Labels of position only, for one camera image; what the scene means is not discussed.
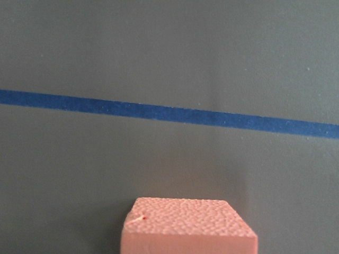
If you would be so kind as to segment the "pink foam block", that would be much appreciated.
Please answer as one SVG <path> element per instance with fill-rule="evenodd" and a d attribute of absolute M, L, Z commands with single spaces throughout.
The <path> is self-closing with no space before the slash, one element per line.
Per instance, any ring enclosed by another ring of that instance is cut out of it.
<path fill-rule="evenodd" d="M 139 197 L 124 221 L 120 253 L 257 253 L 258 236 L 226 202 Z"/>

